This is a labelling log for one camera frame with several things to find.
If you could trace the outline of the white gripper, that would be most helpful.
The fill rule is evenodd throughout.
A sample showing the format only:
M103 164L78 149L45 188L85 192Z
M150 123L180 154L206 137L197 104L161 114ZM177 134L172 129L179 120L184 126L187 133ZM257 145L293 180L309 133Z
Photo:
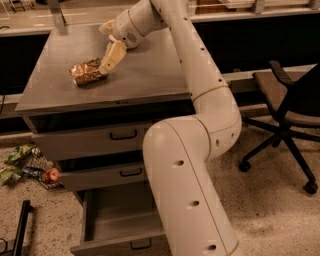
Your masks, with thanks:
M99 72L103 75L111 72L125 57L127 48L136 48L144 39L144 36L134 26L128 10L123 11L114 21L109 20L102 24L99 31L104 35L113 34L117 39L107 44L105 56L100 62Z

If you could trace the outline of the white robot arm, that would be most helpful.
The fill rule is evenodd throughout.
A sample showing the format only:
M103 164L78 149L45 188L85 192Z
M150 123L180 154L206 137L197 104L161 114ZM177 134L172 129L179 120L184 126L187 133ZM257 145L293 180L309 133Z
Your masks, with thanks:
M195 112L149 128L143 158L172 256L244 256L208 174L242 127L239 108L188 17L188 0L139 0L100 31L111 37L99 68L110 73L149 33L167 27Z

